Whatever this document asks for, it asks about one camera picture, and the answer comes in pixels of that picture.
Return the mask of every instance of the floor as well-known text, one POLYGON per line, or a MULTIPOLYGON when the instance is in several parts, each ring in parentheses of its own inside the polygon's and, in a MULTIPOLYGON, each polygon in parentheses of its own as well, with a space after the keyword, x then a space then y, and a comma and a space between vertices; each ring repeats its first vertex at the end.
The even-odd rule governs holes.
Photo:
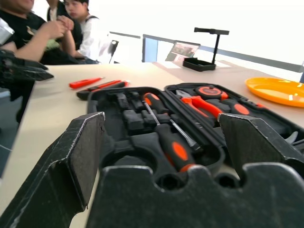
POLYGON ((11 102, 9 98, 0 98, 0 179, 10 155, 10 151, 4 147, 11 149, 13 146, 18 130, 15 116, 21 106, 20 98, 14 102, 11 102))

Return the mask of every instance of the black shirt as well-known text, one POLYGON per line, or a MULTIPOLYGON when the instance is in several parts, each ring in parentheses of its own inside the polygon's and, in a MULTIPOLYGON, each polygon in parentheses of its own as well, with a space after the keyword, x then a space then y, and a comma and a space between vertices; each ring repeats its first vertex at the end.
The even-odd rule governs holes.
MULTIPOLYGON (((47 11, 47 20, 48 21, 51 20, 49 13, 50 13, 50 8, 48 8, 48 11, 47 11)), ((66 7, 65 7, 64 3, 62 3, 61 1, 58 1, 58 4, 57 4, 57 16, 66 16, 66 17, 70 18, 71 20, 73 20, 74 29, 72 31, 72 35, 73 35, 73 38, 75 41, 76 50, 78 50, 81 45, 81 42, 82 42, 82 32, 81 32, 80 24, 69 16, 69 14, 66 11, 66 7)))
MULTIPOLYGON (((15 42, 17 49, 26 45, 45 21, 34 13, 29 13, 27 18, 21 18, 0 10, 0 18, 5 20, 15 33, 6 41, 15 42)), ((45 65, 69 65, 79 62, 69 54, 60 50, 60 44, 55 40, 49 40, 40 61, 45 65)))

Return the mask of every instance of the tabletop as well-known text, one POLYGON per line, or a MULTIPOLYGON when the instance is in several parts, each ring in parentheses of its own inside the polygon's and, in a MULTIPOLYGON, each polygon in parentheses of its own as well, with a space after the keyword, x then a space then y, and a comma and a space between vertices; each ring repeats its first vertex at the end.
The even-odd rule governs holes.
MULTIPOLYGON (((182 68, 180 63, 171 66, 163 63, 49 66, 55 76, 36 83, 26 112, 20 124, 0 187, 0 214, 8 206, 21 184, 35 166, 45 149, 67 128, 72 119, 86 113, 86 102, 76 97, 76 91, 68 83, 93 77, 105 77, 91 87, 112 80, 130 80, 132 87, 150 86, 164 89, 167 85, 183 82, 208 82, 262 103, 278 114, 304 127, 303 110, 275 104, 251 94, 244 81, 250 77, 267 76, 262 72, 246 69, 230 63, 215 71, 196 72, 182 68)), ((89 211, 76 215, 71 228, 83 228, 89 211)))

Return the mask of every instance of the screen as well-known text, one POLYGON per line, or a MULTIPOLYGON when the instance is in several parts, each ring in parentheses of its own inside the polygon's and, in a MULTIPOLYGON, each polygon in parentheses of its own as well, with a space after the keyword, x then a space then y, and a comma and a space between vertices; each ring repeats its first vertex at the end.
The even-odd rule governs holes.
POLYGON ((184 58, 193 57, 200 44, 190 44, 176 41, 168 54, 166 61, 183 61, 184 58))

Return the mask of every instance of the white shirt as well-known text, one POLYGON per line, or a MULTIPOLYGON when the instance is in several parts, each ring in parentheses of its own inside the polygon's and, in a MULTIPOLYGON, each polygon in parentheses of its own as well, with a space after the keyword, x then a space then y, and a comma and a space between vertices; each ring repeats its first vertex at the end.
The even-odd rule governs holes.
POLYGON ((50 9, 49 17, 50 17, 51 21, 57 20, 57 7, 54 8, 53 10, 50 9))
POLYGON ((83 40, 78 52, 91 60, 109 63, 110 56, 107 53, 107 49, 112 41, 108 36, 109 32, 102 29, 104 26, 101 20, 91 18, 87 22, 82 22, 80 26, 83 40))

